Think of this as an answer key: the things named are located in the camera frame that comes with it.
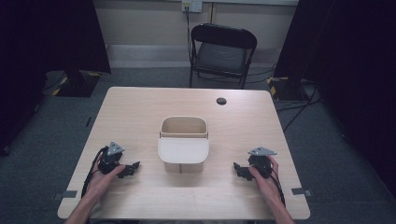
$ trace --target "electrical outlet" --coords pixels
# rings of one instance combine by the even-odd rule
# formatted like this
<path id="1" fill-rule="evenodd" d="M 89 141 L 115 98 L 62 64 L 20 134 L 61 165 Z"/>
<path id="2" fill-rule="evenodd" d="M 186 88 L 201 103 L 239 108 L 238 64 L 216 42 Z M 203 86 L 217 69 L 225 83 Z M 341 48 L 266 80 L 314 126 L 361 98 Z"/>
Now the electrical outlet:
<path id="1" fill-rule="evenodd" d="M 201 1 L 182 1 L 181 11 L 186 11 L 186 7 L 189 8 L 189 12 L 202 12 Z"/>

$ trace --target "gray carpet floor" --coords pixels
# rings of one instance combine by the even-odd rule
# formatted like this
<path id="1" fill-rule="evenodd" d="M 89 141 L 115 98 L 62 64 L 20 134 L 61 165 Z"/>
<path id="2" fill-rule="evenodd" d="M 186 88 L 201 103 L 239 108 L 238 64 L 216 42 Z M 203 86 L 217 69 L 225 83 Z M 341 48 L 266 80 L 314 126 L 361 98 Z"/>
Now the gray carpet floor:
<path id="1" fill-rule="evenodd" d="M 256 74 L 271 68 L 252 68 Z M 48 74 L 48 85 L 62 72 Z M 268 91 L 271 73 L 247 78 L 246 89 Z M 194 78 L 194 88 L 238 89 L 232 79 Z M 55 97 L 45 91 L 39 110 L 0 158 L 0 223 L 63 223 L 55 193 L 66 190 L 92 125 L 112 86 L 187 88 L 189 68 L 120 68 L 104 74 L 90 98 Z M 306 86 L 308 94 L 313 86 Z M 277 109 L 303 105 L 277 102 Z M 286 127 L 299 109 L 278 113 Z M 319 101 L 308 106 L 285 131 L 311 210 L 298 223 L 396 223 L 396 202 L 370 164 L 343 138 L 337 118 Z"/>

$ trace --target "human hand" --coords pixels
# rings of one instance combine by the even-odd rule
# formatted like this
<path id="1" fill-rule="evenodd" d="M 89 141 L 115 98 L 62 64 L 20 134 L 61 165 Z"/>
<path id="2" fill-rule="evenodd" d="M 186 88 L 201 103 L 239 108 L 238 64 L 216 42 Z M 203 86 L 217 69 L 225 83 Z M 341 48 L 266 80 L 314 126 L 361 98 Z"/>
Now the human hand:
<path id="1" fill-rule="evenodd" d="M 98 203 L 101 197 L 106 193 L 108 186 L 110 185 L 114 176 L 125 169 L 125 165 L 122 164 L 114 168 L 114 170 L 112 170 L 107 175 L 104 175 L 98 170 L 98 163 L 101 159 L 102 154 L 98 157 L 95 165 L 93 166 L 91 182 L 86 193 L 86 195 L 93 197 L 96 203 Z"/>
<path id="2" fill-rule="evenodd" d="M 278 164 L 272 156 L 267 156 L 267 157 L 270 160 L 270 162 L 272 164 L 272 168 L 273 168 L 273 172 L 271 173 L 271 176 L 274 179 L 277 179 L 276 175 L 278 174 Z M 262 194 L 262 197 L 264 197 L 265 201 L 268 202 L 271 200 L 280 200 L 278 188 L 272 178 L 270 178 L 270 177 L 263 178 L 260 175 L 259 171 L 256 168 L 254 168 L 253 166 L 249 166 L 248 169 L 249 169 L 250 173 L 256 179 L 260 193 Z"/>

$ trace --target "wooden table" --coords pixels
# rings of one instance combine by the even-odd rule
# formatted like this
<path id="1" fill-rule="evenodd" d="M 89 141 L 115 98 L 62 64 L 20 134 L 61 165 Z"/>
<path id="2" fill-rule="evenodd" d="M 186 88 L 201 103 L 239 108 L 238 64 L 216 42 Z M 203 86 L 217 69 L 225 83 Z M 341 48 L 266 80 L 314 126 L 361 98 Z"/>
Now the wooden table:
<path id="1" fill-rule="evenodd" d="M 218 105 L 223 97 L 226 105 Z M 206 120 L 209 155 L 201 173 L 165 171 L 158 156 L 159 132 L 169 116 Z M 133 176 L 115 178 L 91 218 L 231 220 L 271 219 L 255 181 L 236 176 L 233 162 L 248 166 L 248 151 L 267 147 L 278 155 L 287 209 L 307 219 L 309 208 L 267 91 L 114 87 L 109 89 L 81 153 L 58 216 L 68 218 L 79 201 L 84 179 L 98 150 L 114 141 L 125 148 L 121 163 L 141 161 Z"/>

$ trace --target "forearm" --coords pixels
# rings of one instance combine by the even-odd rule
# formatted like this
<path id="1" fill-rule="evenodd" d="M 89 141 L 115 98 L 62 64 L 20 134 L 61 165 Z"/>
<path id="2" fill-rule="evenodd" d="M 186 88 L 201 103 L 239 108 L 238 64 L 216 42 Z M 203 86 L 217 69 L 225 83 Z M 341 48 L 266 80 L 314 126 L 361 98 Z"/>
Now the forearm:
<path id="1" fill-rule="evenodd" d="M 285 205 L 280 201 L 280 199 L 268 200 L 267 204 L 271 209 L 275 222 L 277 224 L 294 224 L 294 220 L 291 218 L 288 210 L 286 210 Z"/>
<path id="2" fill-rule="evenodd" d="M 65 224 L 84 224 L 90 216 L 91 210 L 95 207 L 97 199 L 89 194 L 81 198 L 76 208 L 73 210 Z"/>

